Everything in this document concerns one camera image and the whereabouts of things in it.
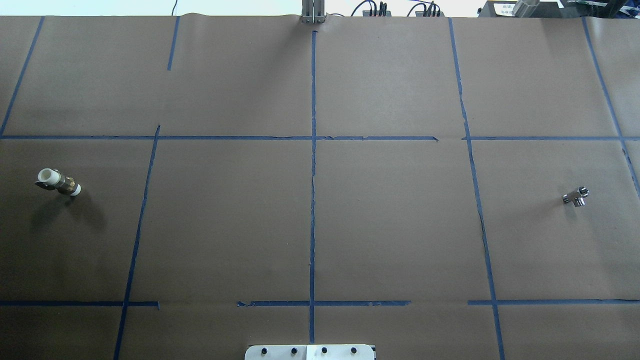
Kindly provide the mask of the white brass PPR valve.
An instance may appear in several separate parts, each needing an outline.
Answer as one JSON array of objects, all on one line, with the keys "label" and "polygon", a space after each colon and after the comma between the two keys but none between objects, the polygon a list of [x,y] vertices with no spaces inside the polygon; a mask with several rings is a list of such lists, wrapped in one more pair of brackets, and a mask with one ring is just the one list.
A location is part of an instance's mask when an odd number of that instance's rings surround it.
[{"label": "white brass PPR valve", "polygon": [[39,171],[37,178],[38,180],[34,184],[46,191],[57,191],[71,198],[78,196],[82,192],[82,185],[72,177],[67,177],[56,169],[43,168]]}]

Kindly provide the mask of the chrome tee pipe fitting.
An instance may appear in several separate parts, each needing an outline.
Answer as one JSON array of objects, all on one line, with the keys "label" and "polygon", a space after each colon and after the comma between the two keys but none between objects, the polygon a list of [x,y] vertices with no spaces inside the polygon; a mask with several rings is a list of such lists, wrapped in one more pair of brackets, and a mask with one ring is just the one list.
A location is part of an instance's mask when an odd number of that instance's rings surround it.
[{"label": "chrome tee pipe fitting", "polygon": [[574,191],[563,194],[562,202],[572,204],[574,207],[584,207],[585,199],[590,195],[590,190],[585,186],[579,186]]}]

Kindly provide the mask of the black box under cylinder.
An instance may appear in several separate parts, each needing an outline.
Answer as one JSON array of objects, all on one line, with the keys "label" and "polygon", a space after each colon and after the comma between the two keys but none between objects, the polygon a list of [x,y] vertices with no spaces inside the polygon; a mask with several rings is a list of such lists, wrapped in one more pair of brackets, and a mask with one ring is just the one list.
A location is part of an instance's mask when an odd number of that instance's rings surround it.
[{"label": "black box under cylinder", "polygon": [[477,10],[478,18],[550,18],[559,19],[567,7],[560,1],[487,0]]}]

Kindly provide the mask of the silver metal cylinder weight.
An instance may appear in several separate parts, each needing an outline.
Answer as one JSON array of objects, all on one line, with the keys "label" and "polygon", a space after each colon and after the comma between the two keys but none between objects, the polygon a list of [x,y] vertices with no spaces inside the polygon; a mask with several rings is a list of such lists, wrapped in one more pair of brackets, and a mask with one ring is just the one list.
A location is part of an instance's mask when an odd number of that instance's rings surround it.
[{"label": "silver metal cylinder weight", "polygon": [[540,0],[517,0],[512,8],[515,18],[530,18],[540,4]]}]

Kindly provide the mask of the aluminium frame post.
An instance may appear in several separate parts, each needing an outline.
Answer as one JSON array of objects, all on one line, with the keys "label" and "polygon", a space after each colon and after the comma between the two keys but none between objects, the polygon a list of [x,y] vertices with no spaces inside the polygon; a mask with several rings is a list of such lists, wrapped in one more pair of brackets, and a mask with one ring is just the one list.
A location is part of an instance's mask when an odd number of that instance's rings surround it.
[{"label": "aluminium frame post", "polygon": [[326,21],[325,0],[302,0],[301,22],[304,24],[322,24]]}]

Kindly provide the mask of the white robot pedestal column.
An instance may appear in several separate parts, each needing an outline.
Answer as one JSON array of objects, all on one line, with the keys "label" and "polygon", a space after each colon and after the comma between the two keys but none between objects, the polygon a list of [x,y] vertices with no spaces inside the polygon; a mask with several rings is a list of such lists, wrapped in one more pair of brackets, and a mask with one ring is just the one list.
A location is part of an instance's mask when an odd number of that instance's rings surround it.
[{"label": "white robot pedestal column", "polygon": [[266,344],[249,346],[245,360],[376,360],[370,344]]}]

